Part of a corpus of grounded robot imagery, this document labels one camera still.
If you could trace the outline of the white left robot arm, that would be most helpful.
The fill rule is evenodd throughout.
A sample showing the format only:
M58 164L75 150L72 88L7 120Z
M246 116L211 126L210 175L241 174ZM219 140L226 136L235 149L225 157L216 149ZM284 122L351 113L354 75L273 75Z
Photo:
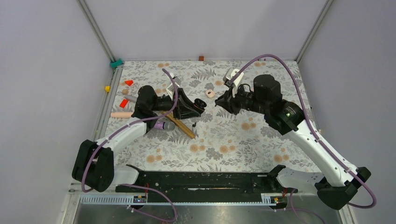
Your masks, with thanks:
M110 186L127 184L134 192L144 188L145 180L132 165L116 166L115 156L135 139L153 129L159 120L157 112L171 111L175 119L200 117L207 104L197 98L191 101L183 88L178 88L174 96L158 96L154 88L145 85L138 91L134 112L119 130L96 141L81 143L71 173L89 190L103 192Z

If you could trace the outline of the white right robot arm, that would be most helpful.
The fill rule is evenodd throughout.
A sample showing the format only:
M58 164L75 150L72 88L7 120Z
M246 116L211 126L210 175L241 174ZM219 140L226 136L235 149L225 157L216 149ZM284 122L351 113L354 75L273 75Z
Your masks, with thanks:
M215 100L215 105L234 115L241 109L264 115L271 128L294 142L320 170L308 173L278 165L268 174L269 189L280 192L288 188L313 193L334 210L347 205L371 176L370 171L349 163L332 146L326 150L323 146L326 141L305 118L303 110L282 98L281 85L273 76L255 77L253 87L253 91L245 91L243 85L233 84Z

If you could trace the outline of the cream earbud charging case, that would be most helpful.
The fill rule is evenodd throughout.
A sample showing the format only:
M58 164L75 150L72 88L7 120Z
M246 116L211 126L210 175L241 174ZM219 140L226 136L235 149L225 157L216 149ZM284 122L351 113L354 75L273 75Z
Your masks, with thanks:
M206 96L207 96L208 98L214 98L214 97L215 97L215 93L214 93L214 91L211 90L211 89L206 90L205 94L206 94Z

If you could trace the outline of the black earbud charging case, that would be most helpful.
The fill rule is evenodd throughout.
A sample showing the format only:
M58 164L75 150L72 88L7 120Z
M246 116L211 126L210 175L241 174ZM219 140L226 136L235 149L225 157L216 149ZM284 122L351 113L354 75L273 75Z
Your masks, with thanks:
M206 102L203 101L203 100L201 100L201 99L199 99L199 98L196 98L196 99L194 100L194 105L195 105L196 107L202 109L202 110L205 109L205 108L207 107Z

